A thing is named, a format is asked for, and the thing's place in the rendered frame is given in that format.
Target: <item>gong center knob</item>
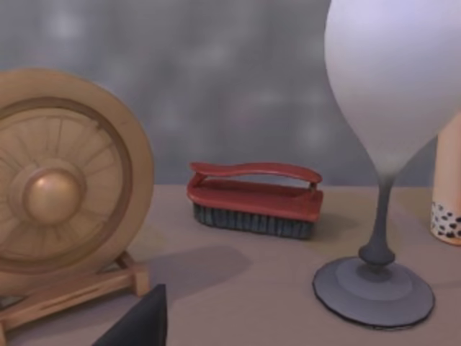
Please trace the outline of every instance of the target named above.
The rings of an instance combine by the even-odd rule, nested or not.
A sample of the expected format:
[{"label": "gong center knob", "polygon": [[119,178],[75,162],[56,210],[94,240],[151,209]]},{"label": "gong center knob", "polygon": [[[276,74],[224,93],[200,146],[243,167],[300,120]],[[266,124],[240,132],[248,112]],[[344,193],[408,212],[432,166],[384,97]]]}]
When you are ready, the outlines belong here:
[{"label": "gong center knob", "polygon": [[62,169],[46,169],[28,179],[23,206],[30,218],[43,225],[62,223],[80,208],[83,191],[78,179]]}]

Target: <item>wooden wheel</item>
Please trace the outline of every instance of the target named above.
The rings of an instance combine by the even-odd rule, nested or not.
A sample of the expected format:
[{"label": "wooden wheel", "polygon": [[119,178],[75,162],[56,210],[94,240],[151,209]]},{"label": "wooden wheel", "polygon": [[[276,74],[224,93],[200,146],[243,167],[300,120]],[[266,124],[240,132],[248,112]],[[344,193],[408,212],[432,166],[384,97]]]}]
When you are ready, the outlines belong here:
[{"label": "wooden wheel", "polygon": [[0,74],[0,296],[114,261],[152,189],[148,140],[114,96],[57,71]]}]

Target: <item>table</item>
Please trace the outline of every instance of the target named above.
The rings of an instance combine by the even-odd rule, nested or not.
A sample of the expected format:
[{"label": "table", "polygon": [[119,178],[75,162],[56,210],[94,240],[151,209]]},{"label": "table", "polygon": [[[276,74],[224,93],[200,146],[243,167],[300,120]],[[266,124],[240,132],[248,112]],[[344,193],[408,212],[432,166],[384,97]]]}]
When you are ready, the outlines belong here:
[{"label": "table", "polygon": [[[148,262],[153,285],[167,284],[169,346],[459,345],[461,248],[430,235],[430,190],[395,189],[390,243],[432,285],[437,307],[416,328],[383,332],[342,321],[313,295],[314,272],[367,240],[377,196],[371,187],[323,189],[315,236],[297,241],[202,226],[184,186],[156,186],[130,251]],[[125,293],[84,304],[13,331],[9,345],[90,345],[136,301]]]}]

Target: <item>red handle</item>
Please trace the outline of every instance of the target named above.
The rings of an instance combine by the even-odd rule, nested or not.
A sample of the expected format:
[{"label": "red handle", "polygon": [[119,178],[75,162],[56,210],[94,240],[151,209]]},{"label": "red handle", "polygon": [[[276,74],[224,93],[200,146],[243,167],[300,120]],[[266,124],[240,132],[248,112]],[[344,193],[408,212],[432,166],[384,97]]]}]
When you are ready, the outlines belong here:
[{"label": "red handle", "polygon": [[301,179],[317,185],[322,181],[322,176],[309,168],[294,166],[292,164],[278,164],[270,162],[259,162],[252,164],[236,164],[232,166],[206,164],[192,162],[191,169],[201,175],[203,180],[206,176],[212,177],[235,177],[247,174],[270,174],[293,179]]}]

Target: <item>brush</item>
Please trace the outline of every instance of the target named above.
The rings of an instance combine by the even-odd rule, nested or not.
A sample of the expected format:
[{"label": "brush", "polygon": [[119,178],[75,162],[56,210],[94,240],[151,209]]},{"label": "brush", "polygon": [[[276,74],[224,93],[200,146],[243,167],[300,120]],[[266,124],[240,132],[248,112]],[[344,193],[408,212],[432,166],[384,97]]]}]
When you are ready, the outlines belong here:
[{"label": "brush", "polygon": [[[319,173],[291,164],[269,162],[232,166],[193,162],[190,168],[195,174],[187,185],[187,197],[193,202],[194,217],[200,223],[285,238],[311,237],[323,201],[323,192],[317,189],[322,181]],[[229,179],[255,174],[301,179],[308,186]]]}]

